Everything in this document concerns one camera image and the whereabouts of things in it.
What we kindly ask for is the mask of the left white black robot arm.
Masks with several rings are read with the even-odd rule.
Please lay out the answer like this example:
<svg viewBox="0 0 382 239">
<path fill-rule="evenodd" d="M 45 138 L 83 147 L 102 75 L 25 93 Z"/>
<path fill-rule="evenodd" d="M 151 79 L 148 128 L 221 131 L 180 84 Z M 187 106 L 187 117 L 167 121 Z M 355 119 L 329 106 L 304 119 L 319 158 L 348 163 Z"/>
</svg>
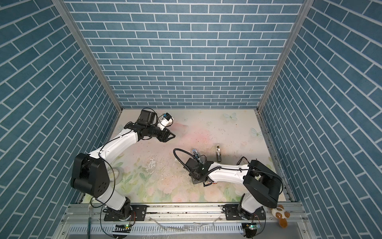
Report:
<svg viewBox="0 0 382 239">
<path fill-rule="evenodd" d="M 156 138 L 167 142 L 175 138 L 168 130 L 173 121 L 169 113 L 159 118 L 153 109 L 142 109 L 137 121 L 128 122 L 116 137 L 90 153 L 80 153 L 75 157 L 71 187 L 91 195 L 110 209 L 124 210 L 128 199 L 116 192 L 115 183 L 110 185 L 107 167 L 111 167 L 117 156 L 139 141 Z"/>
</svg>

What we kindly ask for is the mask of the beige stapler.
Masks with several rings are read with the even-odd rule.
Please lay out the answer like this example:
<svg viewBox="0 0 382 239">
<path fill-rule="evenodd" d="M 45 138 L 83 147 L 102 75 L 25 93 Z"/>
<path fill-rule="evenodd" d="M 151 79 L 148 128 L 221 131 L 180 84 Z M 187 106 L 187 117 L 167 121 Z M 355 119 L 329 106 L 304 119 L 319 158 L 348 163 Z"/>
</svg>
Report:
<svg viewBox="0 0 382 239">
<path fill-rule="evenodd" d="M 216 146 L 216 159 L 217 159 L 218 162 L 222 161 L 222 158 L 221 158 L 221 149 L 220 149 L 220 145 L 219 144 Z"/>
</svg>

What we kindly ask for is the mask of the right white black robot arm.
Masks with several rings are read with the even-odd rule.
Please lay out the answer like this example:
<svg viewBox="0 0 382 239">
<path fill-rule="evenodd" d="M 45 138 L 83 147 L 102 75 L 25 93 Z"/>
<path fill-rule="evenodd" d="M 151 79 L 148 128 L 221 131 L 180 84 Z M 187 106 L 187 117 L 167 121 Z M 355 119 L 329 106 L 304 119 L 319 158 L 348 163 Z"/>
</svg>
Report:
<svg viewBox="0 0 382 239">
<path fill-rule="evenodd" d="M 194 184 L 229 182 L 244 185 L 248 193 L 241 199 L 240 208 L 250 214 L 262 206 L 276 208 L 278 205 L 282 180 L 258 160 L 244 165 L 227 165 L 212 161 L 202 164 L 189 158 L 184 168 Z"/>
</svg>

